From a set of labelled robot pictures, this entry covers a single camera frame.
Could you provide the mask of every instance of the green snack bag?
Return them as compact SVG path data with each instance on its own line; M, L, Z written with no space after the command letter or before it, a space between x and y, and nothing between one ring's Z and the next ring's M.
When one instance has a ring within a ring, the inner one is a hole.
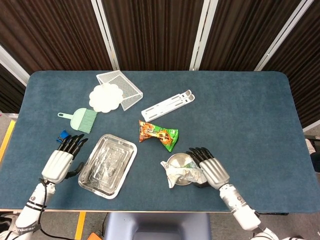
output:
M151 137L160 139L165 148L172 152L179 137L179 130L167 129L139 120L139 142Z

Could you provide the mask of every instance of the dark brown curtain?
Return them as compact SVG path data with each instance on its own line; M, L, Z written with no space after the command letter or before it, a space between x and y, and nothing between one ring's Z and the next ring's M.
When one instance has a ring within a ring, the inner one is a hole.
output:
M0 64L0 111L19 113L26 87Z
M90 0L1 0L0 44L29 74L112 69Z
M320 1L304 13L263 69L287 75L301 124L320 120Z
M103 0L121 70L189 70L203 0Z
M253 71L300 0L220 0L200 70Z

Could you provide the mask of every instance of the blue object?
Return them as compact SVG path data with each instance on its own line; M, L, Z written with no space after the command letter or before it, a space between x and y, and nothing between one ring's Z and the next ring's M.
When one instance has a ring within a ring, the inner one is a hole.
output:
M110 212L104 240L211 240L208 213Z
M64 129L60 135L58 136L58 138L56 139L57 142L62 143L63 139L65 139L66 137L68 137L70 134L67 133L67 131Z
M0 209L22 209L66 127L57 117L90 108L89 94L105 71L39 71L29 79L0 169ZM48 207L57 210L229 211L210 187L169 189L161 161L189 147L217 157L248 204L258 212L320 211L320 187L310 160L289 81L274 71L123 71L143 99L127 111L98 114L88 142L71 166L86 161L100 137L133 142L137 155L115 199L81 188L76 177L56 186ZM141 111L190 89L195 100L153 124L179 129L172 153L156 138L139 143Z

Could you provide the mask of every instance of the mint green brush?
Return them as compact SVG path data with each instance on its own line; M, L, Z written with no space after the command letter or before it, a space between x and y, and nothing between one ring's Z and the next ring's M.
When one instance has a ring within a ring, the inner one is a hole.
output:
M58 117L71 119L70 125L74 130L89 134L95 122L97 113L86 108L79 108L73 115L63 112L58 113Z

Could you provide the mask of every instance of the brush bristles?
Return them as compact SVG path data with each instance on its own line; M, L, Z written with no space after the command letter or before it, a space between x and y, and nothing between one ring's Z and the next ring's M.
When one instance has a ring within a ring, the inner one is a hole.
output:
M91 132L92 126L94 125L96 117L97 117L97 112L87 109L83 115L83 118L78 130L89 134Z

